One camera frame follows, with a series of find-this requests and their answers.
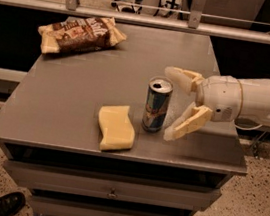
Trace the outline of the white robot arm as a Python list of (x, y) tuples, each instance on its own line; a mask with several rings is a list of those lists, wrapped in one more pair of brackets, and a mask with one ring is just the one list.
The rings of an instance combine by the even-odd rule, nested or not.
[(209, 121), (230, 122), (246, 119), (270, 126), (270, 79), (236, 79), (210, 76), (166, 67), (165, 75), (195, 101), (165, 129), (164, 139), (173, 141), (205, 126)]

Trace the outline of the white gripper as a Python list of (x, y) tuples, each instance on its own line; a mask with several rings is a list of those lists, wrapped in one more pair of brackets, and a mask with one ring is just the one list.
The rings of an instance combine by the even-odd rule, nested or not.
[(212, 122), (230, 122), (237, 118), (242, 106), (240, 82), (231, 76), (211, 76), (204, 80), (201, 73), (166, 67), (165, 76), (190, 95), (196, 92), (195, 103), (165, 129), (166, 141), (178, 140)]

